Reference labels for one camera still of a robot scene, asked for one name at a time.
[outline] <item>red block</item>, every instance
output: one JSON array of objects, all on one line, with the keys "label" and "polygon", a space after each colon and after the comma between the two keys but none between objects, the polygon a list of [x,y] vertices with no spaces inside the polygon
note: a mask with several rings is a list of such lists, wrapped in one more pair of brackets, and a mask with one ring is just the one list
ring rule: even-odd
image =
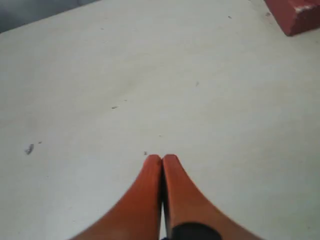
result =
[{"label": "red block", "polygon": [[320,0],[265,0],[288,36],[320,27]]}]

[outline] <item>red brick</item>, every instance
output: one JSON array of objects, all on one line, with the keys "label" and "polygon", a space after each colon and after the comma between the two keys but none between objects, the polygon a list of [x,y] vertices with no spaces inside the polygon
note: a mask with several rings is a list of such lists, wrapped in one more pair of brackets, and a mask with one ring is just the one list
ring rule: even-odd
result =
[{"label": "red brick", "polygon": [[320,0],[265,0],[288,36],[320,27]]}]

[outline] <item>gray background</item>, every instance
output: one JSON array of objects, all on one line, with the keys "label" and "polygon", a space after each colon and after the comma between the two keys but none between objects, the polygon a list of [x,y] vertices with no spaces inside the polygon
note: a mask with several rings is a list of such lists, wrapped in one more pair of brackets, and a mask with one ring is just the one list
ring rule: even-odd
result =
[{"label": "gray background", "polygon": [[97,0],[0,0],[0,33]]}]

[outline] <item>white surface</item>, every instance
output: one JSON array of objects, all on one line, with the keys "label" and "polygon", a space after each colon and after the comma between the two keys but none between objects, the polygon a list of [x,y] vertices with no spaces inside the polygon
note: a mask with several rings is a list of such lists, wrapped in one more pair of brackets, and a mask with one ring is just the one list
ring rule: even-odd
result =
[{"label": "white surface", "polygon": [[318,240],[320,31],[286,37],[267,11],[105,0],[1,34],[0,239],[72,237],[147,151],[261,237]]}]

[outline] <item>white table surface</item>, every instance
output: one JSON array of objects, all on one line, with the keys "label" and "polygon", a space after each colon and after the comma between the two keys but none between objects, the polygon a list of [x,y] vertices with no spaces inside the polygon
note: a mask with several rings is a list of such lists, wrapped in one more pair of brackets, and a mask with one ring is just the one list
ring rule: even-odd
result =
[{"label": "white table surface", "polygon": [[255,234],[320,239],[320,30],[286,37],[267,12],[103,0],[1,34],[0,239],[82,231],[144,151]]}]

